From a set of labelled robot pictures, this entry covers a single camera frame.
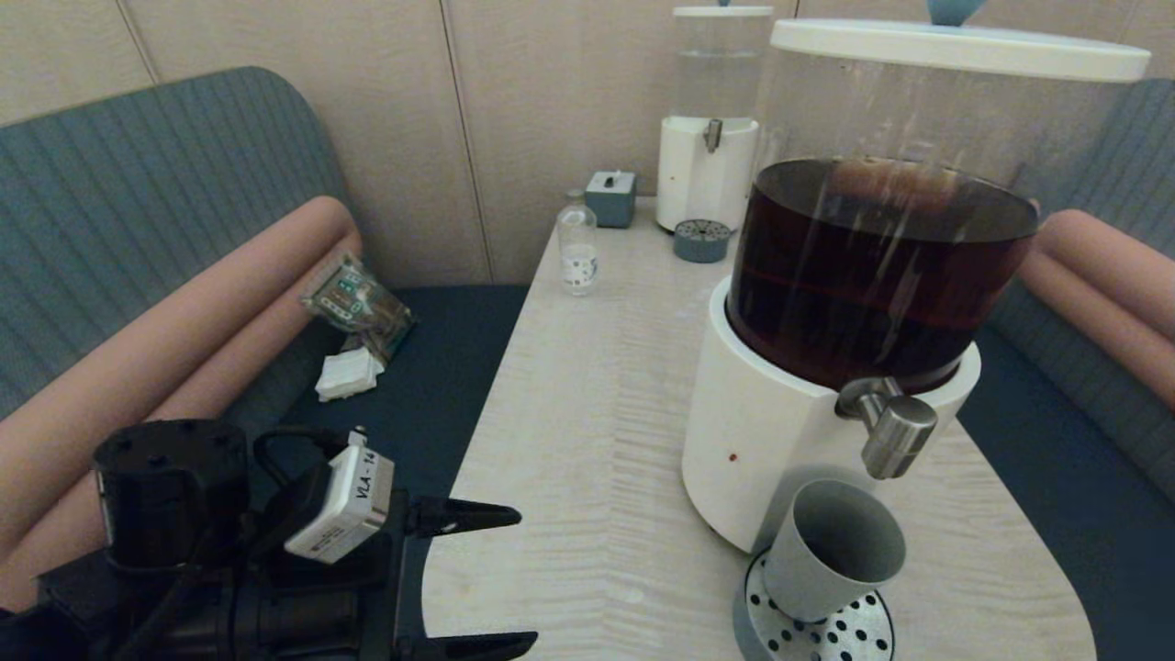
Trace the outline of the grey plastic cup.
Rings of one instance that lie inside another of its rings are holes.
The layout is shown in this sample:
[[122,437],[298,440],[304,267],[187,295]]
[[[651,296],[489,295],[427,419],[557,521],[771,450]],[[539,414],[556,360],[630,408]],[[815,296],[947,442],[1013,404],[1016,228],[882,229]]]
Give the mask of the grey plastic cup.
[[880,499],[819,478],[788,504],[764,585],[788,618],[814,622],[893,581],[906,559],[905,532]]

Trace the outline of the navy seat cushion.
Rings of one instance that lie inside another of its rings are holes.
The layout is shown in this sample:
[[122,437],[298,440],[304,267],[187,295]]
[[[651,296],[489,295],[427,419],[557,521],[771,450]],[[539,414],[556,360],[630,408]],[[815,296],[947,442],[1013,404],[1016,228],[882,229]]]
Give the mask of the navy seat cushion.
[[[224,419],[251,438],[283,424],[364,426],[369,446],[394,461],[396,485],[412,501],[449,497],[526,294],[525,286],[400,289],[415,328],[376,387],[340,402],[318,402],[314,390],[325,355],[341,348],[340,331],[315,319],[230,403]],[[429,638],[422,582],[430,545],[429,537],[407,537],[391,657],[404,638]]]
[[964,429],[1069,579],[1097,661],[1175,661],[1175,505],[1018,348],[975,336]]

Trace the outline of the white folded napkins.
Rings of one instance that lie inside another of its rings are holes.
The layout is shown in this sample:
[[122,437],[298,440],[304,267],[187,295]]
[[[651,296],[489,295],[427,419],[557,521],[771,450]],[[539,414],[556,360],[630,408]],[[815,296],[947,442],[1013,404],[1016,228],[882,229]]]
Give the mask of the white folded napkins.
[[360,346],[340,355],[329,355],[324,357],[315,385],[318,402],[341,400],[369,392],[376,387],[378,377],[385,370],[387,365],[368,348]]

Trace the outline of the green snack bag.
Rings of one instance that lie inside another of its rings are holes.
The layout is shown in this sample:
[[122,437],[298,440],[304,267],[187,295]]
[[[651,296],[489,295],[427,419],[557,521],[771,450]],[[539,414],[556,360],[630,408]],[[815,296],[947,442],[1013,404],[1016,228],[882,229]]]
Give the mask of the green snack bag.
[[328,258],[308,281],[300,298],[310,313],[352,336],[381,365],[392,360],[417,323],[412,310],[352,252],[337,252]]

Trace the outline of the pink cylindrical bolster cushion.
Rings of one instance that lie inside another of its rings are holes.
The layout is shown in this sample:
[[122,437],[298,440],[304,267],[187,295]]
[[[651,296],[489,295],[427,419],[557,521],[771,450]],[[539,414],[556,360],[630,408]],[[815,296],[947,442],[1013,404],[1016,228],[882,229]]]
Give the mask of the pink cylindrical bolster cushion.
[[1175,342],[1045,252],[1030,251],[1019,276],[1034,297],[1112,356],[1175,414]]
[[1036,243],[1050,259],[1175,343],[1175,259],[1077,209],[1052,214]]
[[352,213],[316,196],[184,282],[0,420],[0,562],[112,431],[142,421],[337,247]]
[[[325,259],[336,251],[360,250],[361,247],[337,247]],[[309,313],[298,302],[298,290],[318,267],[214,352],[142,421],[216,418],[223,413],[308,325]],[[92,472],[93,454],[100,443],[90,452],[83,475],[63,490],[55,505],[18,545],[16,552],[0,562],[0,611],[28,611],[36,599],[36,576],[105,547],[105,515]]]

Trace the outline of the clear plastic bottle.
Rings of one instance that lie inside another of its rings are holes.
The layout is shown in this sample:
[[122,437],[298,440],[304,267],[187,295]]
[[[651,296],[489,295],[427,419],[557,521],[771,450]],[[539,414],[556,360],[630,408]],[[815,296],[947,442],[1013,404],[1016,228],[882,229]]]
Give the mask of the clear plastic bottle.
[[599,279],[599,251],[596,231],[599,220],[588,208],[585,193],[571,189],[565,194],[566,205],[555,217],[560,255],[560,281],[568,294],[584,297],[591,294]]

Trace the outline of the tea-filled drink dispenser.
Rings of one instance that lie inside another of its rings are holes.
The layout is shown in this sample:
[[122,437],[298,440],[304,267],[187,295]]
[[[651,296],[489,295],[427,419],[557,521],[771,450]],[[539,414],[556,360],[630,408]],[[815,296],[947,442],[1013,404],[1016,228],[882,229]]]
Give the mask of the tea-filled drink dispenser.
[[835,413],[847,382],[893,377],[936,411],[934,443],[979,382],[975,333],[1046,207],[1140,81],[771,46],[756,178],[732,272],[709,302],[682,456],[712,530],[754,552],[814,478],[887,481],[866,472],[864,423]]

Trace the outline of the small grey box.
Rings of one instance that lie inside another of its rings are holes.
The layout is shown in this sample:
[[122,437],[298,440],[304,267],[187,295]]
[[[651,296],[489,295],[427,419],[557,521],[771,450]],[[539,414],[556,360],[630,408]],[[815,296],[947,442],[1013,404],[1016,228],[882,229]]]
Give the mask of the small grey box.
[[595,171],[585,188],[585,204],[600,229],[629,229],[634,218],[634,171]]

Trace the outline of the grey perforated drip tray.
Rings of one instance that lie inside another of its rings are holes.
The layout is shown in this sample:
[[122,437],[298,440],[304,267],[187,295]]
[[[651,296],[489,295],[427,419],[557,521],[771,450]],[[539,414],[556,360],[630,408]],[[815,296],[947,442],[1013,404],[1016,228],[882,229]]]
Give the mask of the grey perforated drip tray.
[[894,661],[889,607],[877,591],[818,621],[790,618],[768,596],[768,549],[752,557],[732,602],[732,630],[743,661]]
[[684,220],[673,230],[673,254],[689,263],[720,263],[726,258],[733,230],[717,220]]

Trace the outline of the water-filled drink dispenser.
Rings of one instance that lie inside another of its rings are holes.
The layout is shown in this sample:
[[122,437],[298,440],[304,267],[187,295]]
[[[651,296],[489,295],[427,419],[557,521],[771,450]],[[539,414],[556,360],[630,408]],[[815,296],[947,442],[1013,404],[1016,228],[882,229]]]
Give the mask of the water-filled drink dispenser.
[[[760,124],[756,101],[773,16],[674,18],[674,95],[660,124],[657,222],[717,220],[738,230],[750,197]],[[701,131],[721,119],[721,147]]]

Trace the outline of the blue-grey ribbed booth sofa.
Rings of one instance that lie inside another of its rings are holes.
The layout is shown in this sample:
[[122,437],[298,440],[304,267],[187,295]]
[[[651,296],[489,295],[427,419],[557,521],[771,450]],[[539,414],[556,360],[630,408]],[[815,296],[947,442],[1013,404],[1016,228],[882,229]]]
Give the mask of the blue-grey ribbed booth sofa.
[[0,420],[316,196],[348,209],[333,147],[262,68],[0,127]]
[[[1090,213],[1175,259],[1175,80],[1124,97],[1050,215]],[[983,330],[1003,336],[1175,505],[1175,414],[1018,279]]]

